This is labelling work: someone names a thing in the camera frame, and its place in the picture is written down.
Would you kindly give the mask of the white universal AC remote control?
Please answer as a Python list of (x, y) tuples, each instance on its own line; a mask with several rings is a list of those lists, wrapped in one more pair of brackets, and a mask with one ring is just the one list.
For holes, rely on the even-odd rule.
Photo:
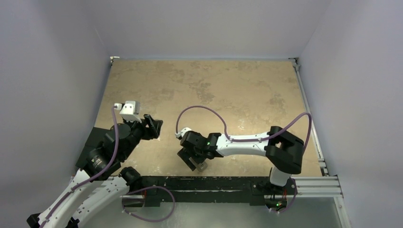
[(205, 161), (198, 163), (193, 158), (189, 158), (189, 161), (191, 163), (190, 169), (192, 171), (197, 170), (198, 172), (203, 172), (208, 167), (208, 164)]

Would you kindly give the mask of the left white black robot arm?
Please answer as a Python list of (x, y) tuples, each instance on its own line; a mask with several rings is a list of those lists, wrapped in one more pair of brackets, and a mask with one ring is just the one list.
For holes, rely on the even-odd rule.
[(141, 140), (157, 139), (162, 120), (145, 114), (139, 121), (127, 117), (109, 129), (93, 128), (76, 163), (78, 170), (68, 187), (45, 211), (27, 218), (31, 228), (82, 228), (99, 211), (129, 193), (145, 193), (141, 174), (122, 168)]

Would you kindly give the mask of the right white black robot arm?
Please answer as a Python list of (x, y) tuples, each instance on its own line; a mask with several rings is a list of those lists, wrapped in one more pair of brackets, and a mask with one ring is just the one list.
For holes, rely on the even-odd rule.
[(272, 126), (270, 131), (255, 135), (210, 133), (207, 137), (185, 127), (175, 133), (175, 137), (182, 146), (177, 154), (192, 171), (206, 169), (206, 159), (233, 155), (268, 158), (273, 168), (267, 188), (272, 193), (283, 190), (290, 176), (300, 174), (302, 170), (304, 141), (279, 126)]

